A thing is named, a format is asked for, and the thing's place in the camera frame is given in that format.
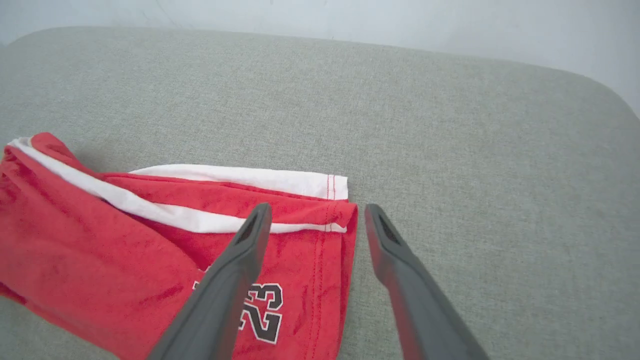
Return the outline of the red white basketball shorts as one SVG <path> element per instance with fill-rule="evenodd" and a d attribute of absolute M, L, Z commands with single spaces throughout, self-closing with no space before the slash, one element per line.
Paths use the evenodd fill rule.
<path fill-rule="evenodd" d="M 336 360 L 358 207 L 334 174 L 201 164 L 92 171 L 51 133 L 0 161 L 0 296 L 144 360 L 250 213 L 272 209 L 233 360 Z"/>

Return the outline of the grey fabric sofa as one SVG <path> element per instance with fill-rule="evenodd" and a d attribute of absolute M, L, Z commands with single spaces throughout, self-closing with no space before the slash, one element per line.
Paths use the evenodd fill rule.
<path fill-rule="evenodd" d="M 492 360 L 640 360 L 640 119 L 567 71 L 351 42 L 67 27 L 0 48 L 0 148 L 92 170 L 338 174 Z"/>

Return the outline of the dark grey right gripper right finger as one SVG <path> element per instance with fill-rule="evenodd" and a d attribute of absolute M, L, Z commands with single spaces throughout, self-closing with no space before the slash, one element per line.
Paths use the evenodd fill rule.
<path fill-rule="evenodd" d="M 375 276 L 390 296 L 404 360 L 490 360 L 382 208 L 365 207 Z"/>

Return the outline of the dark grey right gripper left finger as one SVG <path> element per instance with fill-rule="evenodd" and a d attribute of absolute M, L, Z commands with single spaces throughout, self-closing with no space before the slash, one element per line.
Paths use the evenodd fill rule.
<path fill-rule="evenodd" d="M 243 303 L 261 273 L 272 208 L 253 208 L 146 360 L 231 360 Z"/>

